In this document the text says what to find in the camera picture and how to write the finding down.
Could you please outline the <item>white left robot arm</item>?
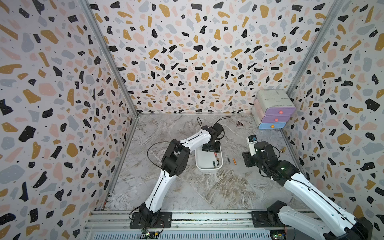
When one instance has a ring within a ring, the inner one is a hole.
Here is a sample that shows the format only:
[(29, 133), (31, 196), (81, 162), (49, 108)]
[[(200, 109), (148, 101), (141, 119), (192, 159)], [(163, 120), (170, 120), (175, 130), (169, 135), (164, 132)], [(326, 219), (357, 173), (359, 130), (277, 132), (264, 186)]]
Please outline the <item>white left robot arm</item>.
[(161, 212), (163, 201), (177, 176), (181, 175), (187, 167), (190, 153), (201, 148), (211, 153), (220, 152), (220, 140), (225, 131), (221, 124), (211, 127), (203, 126), (194, 135), (178, 141), (168, 142), (168, 147), (162, 157), (160, 175), (150, 196), (136, 209), (130, 225), (132, 229), (139, 228), (169, 228), (166, 217), (171, 218), (171, 212)]

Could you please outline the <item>white plastic storage box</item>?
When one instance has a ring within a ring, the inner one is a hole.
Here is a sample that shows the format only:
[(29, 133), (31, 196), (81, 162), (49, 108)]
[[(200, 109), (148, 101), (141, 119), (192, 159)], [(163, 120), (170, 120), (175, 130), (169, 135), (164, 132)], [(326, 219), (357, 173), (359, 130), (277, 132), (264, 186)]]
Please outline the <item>white plastic storage box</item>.
[(213, 152), (204, 152), (202, 147), (199, 147), (195, 150), (195, 154), (196, 166), (203, 174), (216, 174), (216, 172), (223, 166), (223, 155), (221, 151), (217, 153), (217, 158), (220, 160), (220, 166), (217, 166), (216, 158)]

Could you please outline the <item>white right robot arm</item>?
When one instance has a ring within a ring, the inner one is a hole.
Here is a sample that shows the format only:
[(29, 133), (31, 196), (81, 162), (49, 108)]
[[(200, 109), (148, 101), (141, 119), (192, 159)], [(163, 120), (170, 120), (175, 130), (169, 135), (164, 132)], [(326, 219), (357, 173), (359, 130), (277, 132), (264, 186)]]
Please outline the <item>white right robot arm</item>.
[(268, 142), (248, 139), (250, 150), (243, 152), (245, 165), (257, 167), (260, 174), (277, 182), (303, 201), (317, 216), (311, 218), (282, 201), (276, 201), (262, 216), (253, 212), (254, 224), (279, 227), (290, 226), (315, 240), (370, 240), (373, 225), (365, 217), (355, 217), (339, 207), (319, 191), (299, 169), (288, 161), (281, 161), (275, 148)]

